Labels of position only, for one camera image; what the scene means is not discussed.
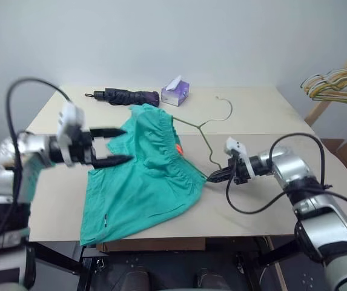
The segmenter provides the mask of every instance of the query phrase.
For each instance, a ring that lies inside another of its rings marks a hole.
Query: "tissue box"
[[[175,106],[180,106],[190,92],[190,83],[179,81],[177,86],[166,86],[161,90],[161,101]]]

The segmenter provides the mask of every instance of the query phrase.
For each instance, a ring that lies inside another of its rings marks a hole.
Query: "white wall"
[[[305,116],[314,104],[301,81],[346,60],[344,0],[4,0],[0,140],[7,136],[5,91],[20,76],[159,87],[180,73],[193,86],[276,85]],[[13,100],[17,127],[50,95],[37,85],[21,89]],[[347,138],[347,106],[332,105],[314,129]]]

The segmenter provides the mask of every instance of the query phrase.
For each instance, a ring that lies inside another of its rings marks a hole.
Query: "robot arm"
[[[231,156],[229,166],[212,173],[208,181],[225,181],[234,169],[236,184],[274,175],[297,217],[295,237],[300,248],[323,264],[331,290],[347,290],[347,216],[333,196],[323,193],[305,161],[287,147],[276,147],[270,164],[269,152],[248,157],[244,145],[232,138],[227,140],[226,153]]]
[[[132,157],[114,155],[97,159],[93,140],[110,138],[125,133],[121,129],[91,129],[82,131],[83,111],[66,102],[59,114],[57,135],[34,135],[22,132],[18,135],[21,154],[22,179],[16,210],[9,217],[0,236],[0,284],[18,283],[30,288],[35,280],[34,250],[27,245],[30,234],[28,219],[30,204],[42,169],[66,163],[92,165],[94,168],[111,167],[129,161]],[[13,203],[15,178],[15,148],[10,138],[0,145],[0,223],[7,216]]]

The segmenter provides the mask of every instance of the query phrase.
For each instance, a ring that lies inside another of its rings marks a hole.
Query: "table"
[[[84,96],[101,88],[63,86],[73,102],[83,108],[86,128],[121,126],[130,116],[126,106],[112,106]],[[296,111],[274,88],[194,88],[180,106],[161,104],[161,108],[178,118],[195,124],[210,118],[222,118],[229,110],[225,101],[233,103],[233,115],[223,122],[210,122],[203,128],[214,149],[214,159],[226,165],[223,153],[227,137],[243,142],[250,155],[269,149],[272,142],[286,133],[313,133]],[[64,100],[55,93],[28,127],[40,133],[55,133],[57,114]],[[175,121],[185,157],[203,172],[217,170],[208,161],[208,149],[199,132]],[[96,142],[97,155],[105,155],[105,142]],[[319,177],[319,151],[306,138],[285,141],[312,167]],[[90,167],[76,165],[72,169],[59,165],[45,170],[39,178],[36,196],[31,208],[31,241],[79,240],[82,211]],[[326,150],[326,183],[333,191],[347,196],[347,170]],[[162,238],[188,236],[252,236],[291,234],[296,221],[290,202],[284,198],[258,215],[241,215],[227,204],[225,183],[207,183],[200,201],[186,213],[128,238]],[[242,209],[256,209],[266,204],[281,191],[273,177],[261,177],[248,184],[231,187],[231,199]],[[347,205],[339,202],[347,213]]]

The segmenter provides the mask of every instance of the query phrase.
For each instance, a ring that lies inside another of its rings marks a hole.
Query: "green fabric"
[[[131,118],[122,126],[127,134],[110,141],[108,148],[134,159],[89,171],[83,246],[123,238],[174,218],[201,196],[206,177],[178,153],[172,116],[148,104],[130,109]]]

